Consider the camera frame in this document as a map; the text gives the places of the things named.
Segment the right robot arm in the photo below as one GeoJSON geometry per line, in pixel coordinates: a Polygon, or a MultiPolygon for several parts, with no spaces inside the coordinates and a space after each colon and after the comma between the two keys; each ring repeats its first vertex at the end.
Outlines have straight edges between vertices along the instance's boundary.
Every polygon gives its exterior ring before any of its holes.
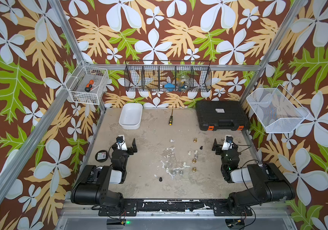
{"type": "Polygon", "coordinates": [[[221,174],[229,183],[245,185],[246,190],[232,192],[226,203],[214,205],[218,216],[252,215],[251,207],[264,203],[289,201],[296,196],[296,190],[273,163],[249,160],[239,166],[241,152],[230,136],[223,144],[215,140],[212,151],[221,157],[221,174]]]}

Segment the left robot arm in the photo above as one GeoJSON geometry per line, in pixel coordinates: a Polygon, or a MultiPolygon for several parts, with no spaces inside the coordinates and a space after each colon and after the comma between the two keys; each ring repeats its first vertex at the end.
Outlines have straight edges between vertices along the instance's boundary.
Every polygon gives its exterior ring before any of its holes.
{"type": "Polygon", "coordinates": [[[108,189],[110,184],[123,184],[127,176],[128,158],[137,153],[136,140],[131,147],[124,147],[123,136],[118,136],[113,148],[111,165],[86,165],[71,192],[71,202],[78,205],[97,205],[105,208],[123,209],[121,193],[108,189]]]}

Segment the white plastic storage box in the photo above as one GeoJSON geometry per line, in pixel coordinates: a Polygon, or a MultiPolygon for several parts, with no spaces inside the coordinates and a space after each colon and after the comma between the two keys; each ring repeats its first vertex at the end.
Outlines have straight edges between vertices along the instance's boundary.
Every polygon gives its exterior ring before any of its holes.
{"type": "Polygon", "coordinates": [[[140,103],[128,103],[122,108],[119,124],[123,129],[135,130],[141,125],[143,105],[140,103]]]}

